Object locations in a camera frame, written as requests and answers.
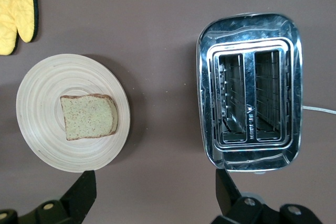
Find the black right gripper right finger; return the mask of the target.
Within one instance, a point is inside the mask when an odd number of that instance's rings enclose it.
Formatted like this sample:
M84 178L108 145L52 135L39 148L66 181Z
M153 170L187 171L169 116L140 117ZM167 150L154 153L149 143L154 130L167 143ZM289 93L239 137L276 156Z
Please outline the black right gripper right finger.
M243 196L225 169L216 170L215 181L222 214L212 223L322 223L302 205L285 204L276 211L255 197Z

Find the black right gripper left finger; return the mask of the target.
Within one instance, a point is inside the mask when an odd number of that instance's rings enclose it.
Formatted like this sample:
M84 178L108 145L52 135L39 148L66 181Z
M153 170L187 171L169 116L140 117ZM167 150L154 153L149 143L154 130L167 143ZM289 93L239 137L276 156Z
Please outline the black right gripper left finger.
M23 216L2 209L1 223L82 223L96 197L95 172L85 171L60 199L46 201Z

